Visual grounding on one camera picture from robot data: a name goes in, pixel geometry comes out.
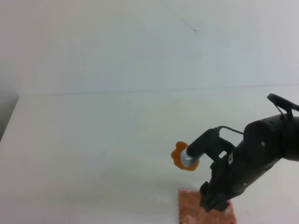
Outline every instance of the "pink sponge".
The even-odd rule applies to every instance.
[[[201,195],[198,190],[180,189],[179,199],[179,224],[236,224],[233,206],[225,211],[211,210],[206,212],[199,206]]]

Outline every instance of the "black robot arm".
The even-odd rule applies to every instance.
[[[229,199],[243,193],[281,158],[299,161],[299,117],[292,114],[299,106],[274,94],[268,99],[286,113],[279,109],[279,115],[248,124],[237,147],[220,137],[224,128],[220,126],[207,130],[182,152],[181,161],[187,167],[203,154],[214,161],[211,180],[200,188],[200,205],[206,211],[225,210]],[[220,158],[223,151],[227,154]]]

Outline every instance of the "orange object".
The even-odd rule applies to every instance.
[[[194,165],[190,167],[185,167],[182,162],[181,162],[181,152],[188,147],[187,143],[184,143],[182,141],[179,141],[176,143],[176,149],[171,153],[171,157],[173,159],[174,165],[176,165],[178,168],[183,169],[183,170],[189,170],[189,171],[194,171],[196,170],[199,161],[197,161]]]
[[[206,212],[200,207],[201,194],[197,189],[180,189],[179,200],[179,224],[236,224],[237,220],[233,205],[223,211],[211,210]]]

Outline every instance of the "white surface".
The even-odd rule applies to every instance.
[[[177,224],[178,188],[208,181],[211,160],[182,171],[175,143],[277,114],[270,92],[299,101],[297,86],[22,97],[0,143],[0,223]],[[281,160],[234,199],[239,223],[298,223],[298,169]]]
[[[21,95],[299,84],[298,6],[1,0],[0,82]]]

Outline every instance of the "black cable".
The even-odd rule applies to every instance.
[[[219,128],[219,131],[220,131],[222,128],[225,128],[225,129],[228,129],[228,130],[230,130],[230,131],[232,131],[232,132],[236,132],[236,133],[238,133],[238,134],[244,134],[243,132],[239,132],[239,131],[237,131],[237,130],[231,128],[231,127],[227,127],[227,126],[219,126],[218,128]]]

